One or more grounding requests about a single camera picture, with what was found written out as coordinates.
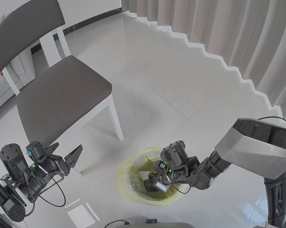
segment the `tiled floor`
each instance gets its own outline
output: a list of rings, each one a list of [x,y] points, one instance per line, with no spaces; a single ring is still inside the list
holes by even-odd
[[[61,156],[83,145],[76,166],[83,176],[70,174],[61,183],[67,204],[81,200],[56,208],[38,199],[35,212],[25,219],[29,227],[76,228],[67,212],[85,203],[100,218],[90,227],[104,227],[116,219],[144,223],[147,218],[188,222],[196,228],[263,224],[267,215],[263,178],[237,166],[231,166],[209,189],[193,189],[165,207],[126,201],[118,192],[116,178],[119,163],[143,147],[165,147],[181,139],[189,156],[204,159],[238,117],[275,113],[249,83],[240,83],[236,71],[225,70],[220,60],[206,57],[201,48],[188,47],[185,39],[127,12],[81,28],[66,39],[74,56],[112,83],[124,139],[117,139],[103,110],[61,144],[55,152]],[[42,50],[33,59],[38,76],[47,68]],[[28,144],[15,97],[0,108],[0,148],[12,142],[23,150]],[[0,161],[0,175],[4,172]],[[44,196],[62,203],[58,188]]]

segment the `chair leg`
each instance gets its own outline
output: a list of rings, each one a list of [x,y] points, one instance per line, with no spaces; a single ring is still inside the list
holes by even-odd
[[[73,171],[74,174],[78,177],[81,177],[82,176],[82,173],[80,171],[78,171],[77,169],[75,168],[71,168],[70,171]]]
[[[119,123],[119,119],[118,119],[118,115],[117,115],[117,112],[116,112],[116,108],[114,106],[114,100],[113,100],[111,94],[107,97],[107,101],[108,101],[108,107],[109,107],[108,108],[108,112],[109,112],[112,124],[114,125],[114,129],[116,131],[118,139],[122,140],[124,137],[123,137],[123,134],[122,134],[122,129],[121,129],[121,126],[120,126],[120,123]]]

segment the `white wooden chair frame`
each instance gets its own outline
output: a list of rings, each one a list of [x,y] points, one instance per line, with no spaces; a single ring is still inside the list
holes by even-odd
[[[57,35],[58,35],[58,38],[59,38],[60,43],[62,45],[65,56],[71,55],[61,26],[57,28]],[[58,53],[58,50],[57,50],[56,44],[54,42],[53,35],[52,35],[51,31],[40,38],[40,43],[41,43],[41,47],[43,49],[43,52],[44,52],[44,55],[46,57],[46,60],[47,60],[49,67],[53,66],[54,64],[56,64],[57,62],[62,60],[61,56]],[[2,73],[4,74],[9,85],[13,89],[14,93],[16,95],[18,95],[19,90],[16,87],[16,85],[14,84],[14,82],[13,82],[13,80],[12,80],[12,78],[11,78],[6,67],[2,70]],[[74,123],[71,127],[69,127],[56,141],[54,141],[54,143],[56,143],[56,142],[62,143],[65,140],[67,140],[68,136],[70,136],[74,132],[76,132],[81,126],[83,126],[85,123],[87,123],[90,119],[92,119],[96,114],[98,114],[100,111],[102,111],[105,107],[108,107],[108,112],[110,114],[111,121],[114,125],[114,129],[116,131],[118,139],[122,140],[124,137],[123,137],[121,126],[120,126],[119,119],[117,116],[116,108],[114,106],[114,100],[112,98],[112,95],[110,94],[106,99],[104,99],[97,106],[95,106],[90,112],[88,112],[85,116],[80,118],[76,123]],[[78,173],[79,176],[82,175],[76,169],[74,169],[74,168],[72,168],[72,169],[76,173]]]

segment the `curtain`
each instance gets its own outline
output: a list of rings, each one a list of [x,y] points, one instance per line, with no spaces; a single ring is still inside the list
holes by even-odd
[[[286,0],[121,0],[238,67],[286,118]]]

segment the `chair backrest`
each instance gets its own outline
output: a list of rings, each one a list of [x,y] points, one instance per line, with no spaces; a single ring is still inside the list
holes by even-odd
[[[0,71],[16,94],[19,91],[8,78],[10,76],[5,68],[7,64],[38,39],[49,66],[60,61],[61,57],[52,37],[52,30],[56,28],[65,55],[70,55],[61,28],[64,24],[57,0],[30,0],[10,13],[0,24]]]

